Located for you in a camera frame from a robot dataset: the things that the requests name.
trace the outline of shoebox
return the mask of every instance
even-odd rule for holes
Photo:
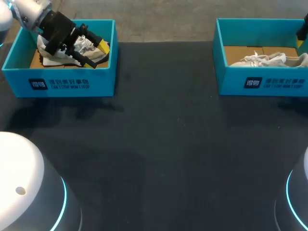
[[[297,19],[217,19],[213,56],[220,95],[308,96],[308,68],[230,66],[255,52],[292,57],[308,52],[308,41],[296,47],[296,32],[303,23]]]
[[[103,97],[115,89],[118,40],[114,20],[73,20],[110,42],[109,61],[96,69],[81,67],[44,68],[39,62],[37,34],[21,28],[2,71],[19,98]]]

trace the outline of black table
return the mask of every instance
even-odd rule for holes
[[[0,111],[72,187],[86,231],[273,231],[308,146],[305,100],[218,95],[211,42],[121,43],[113,98],[16,99],[2,75]]]

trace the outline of glowing blue ring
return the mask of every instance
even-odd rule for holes
[[[288,188],[289,188],[289,179],[290,179],[290,176],[291,176],[291,173],[293,172],[293,170],[290,172],[290,175],[288,177],[288,180],[287,180],[287,186],[286,186],[286,192],[287,192],[287,200],[288,200],[288,203],[289,203],[289,206],[290,206],[290,209],[292,210],[295,218],[298,220],[298,222],[305,228],[305,230],[308,231],[308,228],[307,226],[301,221],[301,219],[298,217],[298,215],[296,214],[296,212],[294,211],[292,205],[291,205],[291,202],[290,202],[290,198],[289,198],[289,192],[288,192]]]
[[[50,231],[54,231],[57,228],[57,226],[58,226],[58,224],[59,224],[59,222],[60,222],[60,220],[61,220],[61,218],[63,216],[64,210],[65,210],[65,206],[66,206],[66,186],[65,186],[65,183],[64,183],[64,180],[63,180],[62,177],[61,177],[61,180],[62,180],[63,186],[64,186],[64,202],[63,202],[61,213],[60,213],[56,223],[54,224],[54,226],[52,227],[52,229]]]

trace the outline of sneaker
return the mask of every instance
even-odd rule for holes
[[[282,67],[308,67],[308,54],[304,53],[299,57],[287,57],[284,53],[274,53],[272,55],[255,55],[246,56],[240,62],[231,66],[282,66]]]
[[[76,59],[73,59],[72,56],[67,56],[65,51],[60,49],[55,55],[51,55],[45,51],[48,41],[43,38],[41,35],[38,36],[38,51],[40,53],[40,62],[44,67],[50,66],[62,66],[62,65],[75,65],[81,66],[80,62]],[[75,43],[75,50],[82,54],[83,56],[88,57],[96,64],[102,64],[108,61],[109,54],[105,54],[98,48],[94,47],[93,43],[88,40],[85,36],[79,36]]]

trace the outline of robotic arm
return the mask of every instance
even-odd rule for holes
[[[45,49],[48,53],[55,55],[58,49],[66,49],[65,54],[79,61],[81,66],[95,69],[97,65],[75,51],[74,44],[79,36],[84,35],[95,47],[109,53],[109,47],[101,37],[89,31],[88,26],[82,24],[77,27],[62,13],[52,11],[49,0],[0,0],[0,46],[13,18],[26,30],[40,34],[49,41]]]

